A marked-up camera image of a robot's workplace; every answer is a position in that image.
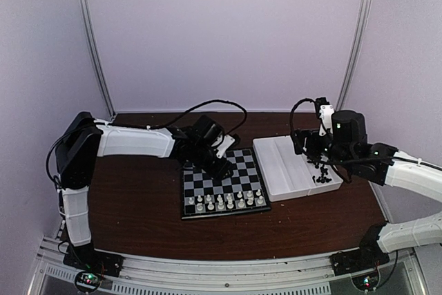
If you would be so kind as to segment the white divided plastic tray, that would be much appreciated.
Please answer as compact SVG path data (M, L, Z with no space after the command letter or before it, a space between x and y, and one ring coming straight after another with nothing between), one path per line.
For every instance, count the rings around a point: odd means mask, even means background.
M343 180L330 166L328 184L318 184L312 180L320 171L307 163L305 155L297 155L291 138L286 136L266 137L253 140L253 149L263 176L270 201L290 200L304 196L337 190Z

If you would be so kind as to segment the black grey chess board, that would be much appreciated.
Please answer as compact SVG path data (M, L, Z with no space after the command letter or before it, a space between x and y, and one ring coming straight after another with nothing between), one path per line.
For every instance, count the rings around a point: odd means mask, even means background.
M258 161L253 149L236 149L227 151L225 157L233 164L233 175L224 180L214 180L202 169L193 166L190 162L185 164L182 170L182 219L211 218L244 213L265 212L271 209L269 196L262 179ZM264 198L264 204L257 204L259 196L256 191L260 189ZM245 206L238 207L241 198L237 197L242 192ZM253 205L247 204L247 191L253 191ZM235 203L234 209L227 209L227 194L231 193ZM217 196L220 194L224 201L224 209L217 208ZM209 211L206 196L211 195L214 210ZM198 202L197 197L202 196L203 202ZM187 200L194 197L194 204L188 204ZM203 210L196 211L196 205L202 204Z

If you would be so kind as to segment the white queen chess piece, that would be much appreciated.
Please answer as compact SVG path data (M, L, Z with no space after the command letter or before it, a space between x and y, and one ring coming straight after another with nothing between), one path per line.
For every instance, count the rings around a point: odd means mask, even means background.
M234 200L227 200L227 209L234 209L235 203Z

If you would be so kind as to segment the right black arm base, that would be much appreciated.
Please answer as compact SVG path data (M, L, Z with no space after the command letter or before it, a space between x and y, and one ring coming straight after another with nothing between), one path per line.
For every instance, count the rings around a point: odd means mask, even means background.
M376 240L362 239L357 249L340 251L330 256L331 266L336 276L374 269L390 261Z

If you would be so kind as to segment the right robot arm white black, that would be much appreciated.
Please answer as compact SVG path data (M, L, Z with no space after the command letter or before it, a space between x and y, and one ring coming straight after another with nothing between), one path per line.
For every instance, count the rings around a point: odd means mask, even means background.
M369 228L354 253L366 269L381 253L441 242L441 167L385 143L369 143L365 118L355 111L320 111L316 130L290 128L296 154L339 166L377 184L390 221Z

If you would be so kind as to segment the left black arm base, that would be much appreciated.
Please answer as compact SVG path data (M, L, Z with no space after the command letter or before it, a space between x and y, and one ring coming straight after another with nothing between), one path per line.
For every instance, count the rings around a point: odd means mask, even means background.
M63 260L67 266L112 277L119 276L123 262L119 254L97 251L93 242L78 247L70 243Z

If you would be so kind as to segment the black chess pieces pile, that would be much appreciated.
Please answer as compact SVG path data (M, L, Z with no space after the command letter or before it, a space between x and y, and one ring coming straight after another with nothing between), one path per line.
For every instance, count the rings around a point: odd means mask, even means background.
M310 158L310 157L307 157L307 163L308 163L308 164L312 164L312 165L314 165L316 168L319 168L320 165L323 164L323 161L322 161L322 160L316 160L316 159L312 159L312 158Z
M332 181L332 178L329 176L329 169L325 166L321 166L318 168L320 171L320 175L313 175L312 180L318 184L328 184Z

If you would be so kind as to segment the black chess pieces lower pile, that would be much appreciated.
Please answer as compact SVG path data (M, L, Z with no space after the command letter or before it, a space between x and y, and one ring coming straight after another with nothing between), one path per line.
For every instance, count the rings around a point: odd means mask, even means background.
M325 166L321 166L318 168L320 171L320 175L313 175L312 180L318 184L328 184L332 181L332 178L329 176L329 169Z

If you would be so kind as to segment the right controller board with LEDs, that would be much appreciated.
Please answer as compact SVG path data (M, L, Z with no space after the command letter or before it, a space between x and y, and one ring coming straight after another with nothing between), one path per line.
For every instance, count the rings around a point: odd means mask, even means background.
M371 272L352 276L352 284L361 292L370 292L378 287L380 281L379 274Z

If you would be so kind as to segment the controller board with leds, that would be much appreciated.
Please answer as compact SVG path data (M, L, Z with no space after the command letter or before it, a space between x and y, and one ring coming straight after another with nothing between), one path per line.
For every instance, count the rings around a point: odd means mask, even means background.
M379 274L371 272L352 276L352 284L361 292L370 292L378 287L380 281Z
M96 291L103 281L103 277L99 274L80 271L75 275L74 285L81 292Z

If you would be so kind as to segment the left controller board with LEDs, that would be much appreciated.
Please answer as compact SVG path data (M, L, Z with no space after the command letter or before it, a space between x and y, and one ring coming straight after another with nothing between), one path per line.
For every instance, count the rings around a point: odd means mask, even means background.
M99 274L80 271L75 275L74 285L81 292L96 291L103 281L103 277Z

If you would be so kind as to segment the right aluminium frame post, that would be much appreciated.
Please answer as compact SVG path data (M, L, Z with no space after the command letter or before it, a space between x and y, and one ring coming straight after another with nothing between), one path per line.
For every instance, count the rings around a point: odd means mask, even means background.
M356 27L354 31L352 47L350 48L350 54L347 61L345 75L343 78L343 82L341 85L336 105L336 108L338 110L341 110L344 107L352 85L352 80L356 72L358 58L361 53L361 48L363 45L363 37L369 20L371 7L372 7L372 0L360 0L360 6L358 10L358 17L356 20Z

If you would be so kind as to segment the aluminium frame post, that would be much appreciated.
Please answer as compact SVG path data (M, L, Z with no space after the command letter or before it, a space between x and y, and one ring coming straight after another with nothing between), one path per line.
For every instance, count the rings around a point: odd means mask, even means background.
M95 77L97 79L99 92L102 96L102 99L104 101L106 111L108 113L108 116L113 119L116 116L115 107L113 105L111 95L108 89L108 84L106 83L106 79L104 76L103 68L101 59L99 56L99 51L97 47L97 42L95 38L95 33L93 29L93 22L90 15L90 8L88 4L88 0L79 0L80 10L81 10L81 16L82 21L84 24L84 30L86 33L86 40L87 40L87 46L88 46L88 52L92 61L93 65L93 71L95 74Z
M347 61L345 75L343 78L343 82L341 85L336 105L336 108L338 110L341 110L344 107L352 85L352 80L356 72L358 58L361 53L361 48L363 45L363 37L369 20L371 7L372 7L372 0L360 0L360 6L358 10L358 17L356 20L356 27L354 31L352 47L350 48L350 54Z

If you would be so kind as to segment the aluminium front rail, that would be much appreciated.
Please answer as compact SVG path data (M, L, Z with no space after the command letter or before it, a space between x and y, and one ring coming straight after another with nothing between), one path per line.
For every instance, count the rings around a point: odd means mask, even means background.
M84 294L74 284L81 271L63 264L59 239L44 237L24 294ZM203 261L120 254L118 277L105 276L92 294L430 294L412 250L390 263L337 276L329 254L269 260ZM381 288L359 290L362 275L379 272Z

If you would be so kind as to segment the left aluminium frame post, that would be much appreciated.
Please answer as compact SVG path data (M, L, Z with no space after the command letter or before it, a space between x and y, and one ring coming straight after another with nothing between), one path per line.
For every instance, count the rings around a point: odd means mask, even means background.
M95 74L95 77L97 79L99 92L102 96L102 99L104 101L106 111L108 113L108 116L113 119L116 116L115 107L113 105L111 95L108 89L108 84L106 83L106 79L104 76L103 68L101 59L99 56L99 51L97 47L97 42L95 38L95 33L93 29L93 22L90 15L90 8L88 4L88 0L79 0L80 10L81 10L81 16L82 21L84 24L84 30L86 33L86 40L87 40L87 46L88 46L88 52L92 61L93 65L93 71Z

